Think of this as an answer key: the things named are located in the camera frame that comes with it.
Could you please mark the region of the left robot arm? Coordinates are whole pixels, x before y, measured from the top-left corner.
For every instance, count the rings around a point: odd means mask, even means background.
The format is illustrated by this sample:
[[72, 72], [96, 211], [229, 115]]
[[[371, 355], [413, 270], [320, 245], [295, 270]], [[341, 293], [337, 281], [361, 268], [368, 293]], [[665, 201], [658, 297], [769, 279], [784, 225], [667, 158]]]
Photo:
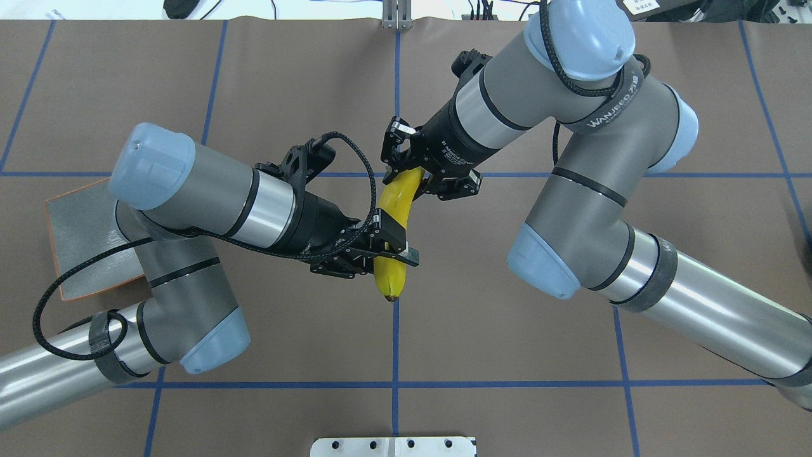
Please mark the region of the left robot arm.
[[[306, 186], [344, 141], [369, 179], [367, 216], [345, 216]], [[307, 263], [313, 273], [353, 279], [375, 258], [417, 266], [405, 229], [377, 206], [369, 160], [346, 135], [322, 134], [287, 151], [279, 164], [249, 166], [184, 133], [137, 124], [111, 174], [105, 210], [124, 238], [53, 281], [32, 316], [36, 344], [2, 358], [2, 429], [179, 362], [199, 374], [250, 344], [246, 318], [213, 240]], [[133, 249], [151, 297], [102, 310], [47, 338], [41, 318], [53, 292], [76, 273]]]

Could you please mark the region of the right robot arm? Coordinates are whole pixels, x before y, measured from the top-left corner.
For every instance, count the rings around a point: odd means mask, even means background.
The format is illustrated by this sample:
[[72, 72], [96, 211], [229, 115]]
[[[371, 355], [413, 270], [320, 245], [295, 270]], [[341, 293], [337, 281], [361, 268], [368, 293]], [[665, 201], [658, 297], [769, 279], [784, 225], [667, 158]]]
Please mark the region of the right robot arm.
[[811, 327], [789, 310], [622, 220], [640, 181], [673, 168], [698, 116], [635, 53], [614, 1], [542, 1], [496, 56], [461, 53], [455, 92], [429, 121], [394, 117], [385, 182], [423, 168], [422, 194], [478, 193], [476, 168], [554, 119], [571, 132], [507, 257], [517, 277], [559, 299], [582, 288], [676, 331], [810, 409]]

